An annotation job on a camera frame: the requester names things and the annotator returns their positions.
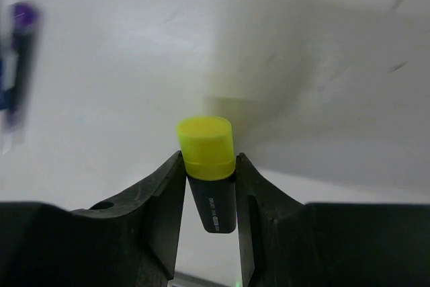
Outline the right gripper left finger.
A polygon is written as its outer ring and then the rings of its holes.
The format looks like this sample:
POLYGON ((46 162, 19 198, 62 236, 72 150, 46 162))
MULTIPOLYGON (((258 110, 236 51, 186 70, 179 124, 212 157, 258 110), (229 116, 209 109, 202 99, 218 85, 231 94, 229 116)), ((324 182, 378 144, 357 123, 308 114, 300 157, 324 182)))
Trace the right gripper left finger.
POLYGON ((185 167, 154 173, 88 209, 1 204, 2 286, 166 286, 174 277, 185 167))

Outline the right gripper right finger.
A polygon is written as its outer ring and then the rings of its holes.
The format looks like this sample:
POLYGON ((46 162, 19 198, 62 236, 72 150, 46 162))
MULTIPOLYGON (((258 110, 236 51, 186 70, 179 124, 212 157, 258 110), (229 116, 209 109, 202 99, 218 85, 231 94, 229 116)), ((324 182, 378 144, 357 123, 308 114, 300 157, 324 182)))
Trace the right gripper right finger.
POLYGON ((301 204, 236 159, 244 286, 428 286, 426 204, 301 204))

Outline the yellow cap black highlighter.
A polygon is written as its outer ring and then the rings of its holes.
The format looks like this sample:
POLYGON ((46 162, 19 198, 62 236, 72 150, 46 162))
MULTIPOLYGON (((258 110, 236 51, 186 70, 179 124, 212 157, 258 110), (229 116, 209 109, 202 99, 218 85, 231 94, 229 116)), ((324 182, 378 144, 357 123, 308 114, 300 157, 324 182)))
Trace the yellow cap black highlighter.
POLYGON ((229 234, 236 229, 236 195, 231 123, 218 116, 180 121, 177 137, 191 192, 204 229, 229 234))

